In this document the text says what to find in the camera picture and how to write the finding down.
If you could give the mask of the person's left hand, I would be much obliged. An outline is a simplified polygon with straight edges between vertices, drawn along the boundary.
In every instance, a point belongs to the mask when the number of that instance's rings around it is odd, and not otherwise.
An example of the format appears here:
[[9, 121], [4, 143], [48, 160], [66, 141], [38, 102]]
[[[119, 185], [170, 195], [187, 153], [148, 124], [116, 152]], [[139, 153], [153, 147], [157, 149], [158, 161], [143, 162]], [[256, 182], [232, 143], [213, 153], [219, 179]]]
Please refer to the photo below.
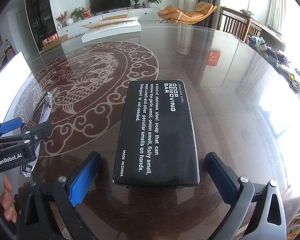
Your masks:
[[4, 208], [4, 217], [7, 221], [17, 222], [17, 212], [12, 197], [13, 187], [6, 175], [4, 175], [4, 193], [0, 192], [1, 205]]

